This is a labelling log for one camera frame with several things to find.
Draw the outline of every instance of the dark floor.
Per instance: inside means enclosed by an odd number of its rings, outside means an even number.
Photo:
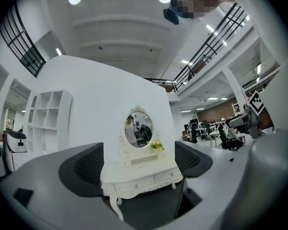
[[[132,199],[123,199],[119,207],[124,222],[137,230],[152,230],[171,222],[174,219],[180,193],[181,183],[176,184],[175,190],[167,186]],[[105,203],[112,209],[109,200],[105,200]]]

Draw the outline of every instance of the brown wall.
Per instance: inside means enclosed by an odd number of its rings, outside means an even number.
[[[218,120],[221,118],[229,118],[234,117],[234,109],[231,104],[236,104],[236,98],[232,98],[228,101],[223,102],[222,104],[211,107],[207,110],[201,111],[197,113],[198,121],[202,122],[207,120],[208,122]]]

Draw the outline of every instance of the mirror crest ornament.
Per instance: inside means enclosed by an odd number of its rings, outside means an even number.
[[[156,154],[151,149],[151,142],[158,141],[161,142],[159,131],[156,129],[156,126],[154,125],[154,122],[148,112],[142,108],[141,106],[137,105],[136,107],[132,108],[128,115],[131,115],[134,112],[140,112],[145,115],[147,115],[151,122],[152,122],[152,137],[151,140],[147,145],[142,147],[141,150],[136,149],[133,147],[129,141],[126,138],[125,135],[125,129],[124,126],[120,128],[120,135],[119,135],[119,160],[118,160],[118,166],[124,167],[124,166],[131,166],[132,164],[143,162],[143,161],[149,161],[149,160],[155,160],[155,159],[161,159],[164,157],[164,153]]]

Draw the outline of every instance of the white column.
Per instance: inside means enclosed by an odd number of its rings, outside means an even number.
[[[13,80],[14,80],[14,77],[12,77],[12,75],[9,74],[0,91],[0,125],[1,125],[2,111],[3,111],[4,103],[6,100],[6,96],[8,95],[8,92],[10,90]]]
[[[243,94],[243,91],[237,81],[237,79],[235,78],[235,75],[232,73],[232,71],[228,68],[228,67],[224,67],[223,68],[223,73],[225,75],[225,77],[227,78],[234,94],[235,97],[237,99],[238,105],[239,105],[239,109],[241,113],[244,113],[244,109],[243,109],[243,105],[246,104],[246,100]]]

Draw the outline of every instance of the drawer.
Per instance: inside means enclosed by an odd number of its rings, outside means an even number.
[[[155,175],[156,184],[175,180],[175,179],[177,180],[177,182],[179,182],[182,179],[182,175],[178,167]]]
[[[141,190],[143,188],[147,188],[151,185],[154,185],[154,176],[148,176],[141,178],[139,180],[134,180],[130,182],[124,182],[124,183],[115,183],[115,190],[120,192],[128,192],[128,191],[137,191]]]

